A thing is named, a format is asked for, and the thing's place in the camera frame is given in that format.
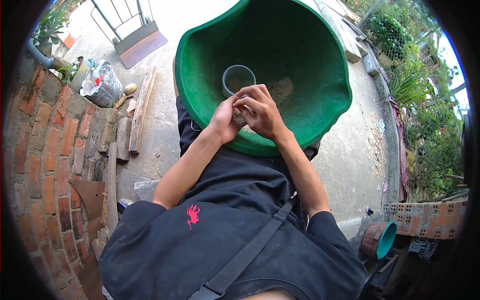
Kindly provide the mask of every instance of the black strap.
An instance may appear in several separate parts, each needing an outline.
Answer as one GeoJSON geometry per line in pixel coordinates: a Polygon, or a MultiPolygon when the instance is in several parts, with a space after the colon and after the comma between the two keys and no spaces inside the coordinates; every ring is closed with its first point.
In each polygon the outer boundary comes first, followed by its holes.
{"type": "Polygon", "coordinates": [[[222,297],[243,270],[265,247],[280,225],[287,220],[287,216],[297,200],[298,197],[288,200],[272,216],[270,222],[217,275],[202,284],[200,290],[195,292],[188,300],[215,300],[222,297]]]}

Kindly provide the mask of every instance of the clear plastic cup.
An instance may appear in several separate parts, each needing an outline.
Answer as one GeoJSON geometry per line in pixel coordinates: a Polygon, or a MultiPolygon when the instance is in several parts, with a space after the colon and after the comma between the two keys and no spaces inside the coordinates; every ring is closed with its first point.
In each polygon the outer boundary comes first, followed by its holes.
{"type": "Polygon", "coordinates": [[[226,98],[235,95],[241,88],[257,84],[255,74],[242,65],[228,67],[222,76],[222,94],[226,98]]]}

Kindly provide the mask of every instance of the rusty metal plate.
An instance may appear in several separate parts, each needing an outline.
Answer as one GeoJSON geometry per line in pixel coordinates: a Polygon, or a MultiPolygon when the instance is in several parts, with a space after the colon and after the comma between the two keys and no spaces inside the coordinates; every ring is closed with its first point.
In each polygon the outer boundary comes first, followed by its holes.
{"type": "Polygon", "coordinates": [[[168,40],[159,31],[155,31],[120,54],[121,61],[123,65],[125,65],[125,68],[129,69],[167,42],[168,40]]]}
{"type": "Polygon", "coordinates": [[[88,221],[102,216],[104,182],[88,180],[68,180],[82,198],[87,209],[88,221]]]}

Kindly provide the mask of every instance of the red logo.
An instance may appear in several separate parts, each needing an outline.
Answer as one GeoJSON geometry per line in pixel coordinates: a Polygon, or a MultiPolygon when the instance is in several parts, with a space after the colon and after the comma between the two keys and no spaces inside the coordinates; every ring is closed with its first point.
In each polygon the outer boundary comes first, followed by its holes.
{"type": "Polygon", "coordinates": [[[187,208],[187,215],[190,216],[190,220],[187,220],[188,225],[190,226],[190,230],[192,229],[192,223],[196,224],[200,219],[197,216],[197,213],[200,212],[200,208],[195,206],[190,206],[187,208]]]}

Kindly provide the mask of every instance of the concrete ground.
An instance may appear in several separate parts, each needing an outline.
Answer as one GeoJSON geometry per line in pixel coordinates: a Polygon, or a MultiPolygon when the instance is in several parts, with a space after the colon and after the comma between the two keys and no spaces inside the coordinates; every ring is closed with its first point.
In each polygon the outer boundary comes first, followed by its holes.
{"type": "MultiPolygon", "coordinates": [[[[313,0],[303,1],[318,11],[313,0]]],[[[119,0],[114,2],[119,6],[124,3],[119,0]]],[[[168,39],[168,43],[128,70],[124,68],[112,44],[91,19],[93,4],[90,1],[82,4],[72,15],[70,28],[76,42],[65,55],[66,60],[73,60],[80,55],[95,61],[106,59],[113,65],[124,85],[134,82],[139,87],[148,67],[157,67],[155,85],[143,127],[140,154],[132,156],[125,165],[128,170],[150,179],[160,179],[179,159],[179,134],[172,77],[172,62],[178,41],[185,31],[215,18],[236,2],[151,1],[153,19],[156,20],[160,32],[168,39]]],[[[105,4],[104,9],[113,18],[115,12],[111,7],[107,7],[109,1],[100,3],[105,4]]],[[[144,4],[143,8],[147,11],[148,4],[144,4]]],[[[126,7],[119,9],[120,14],[125,12],[126,7]]],[[[97,13],[94,13],[94,17],[101,20],[97,13]]],[[[125,25],[126,29],[122,32],[124,35],[140,24],[138,19],[131,23],[125,25]]],[[[109,32],[110,37],[113,37],[105,24],[102,26],[109,32]]],[[[352,105],[323,137],[319,154],[312,164],[324,183],[332,213],[350,239],[357,234],[368,205],[375,212],[381,210],[382,185],[387,175],[387,151],[386,142],[378,129],[382,111],[373,79],[367,74],[361,61],[355,64],[349,62],[348,70],[353,91],[352,105]]]]}

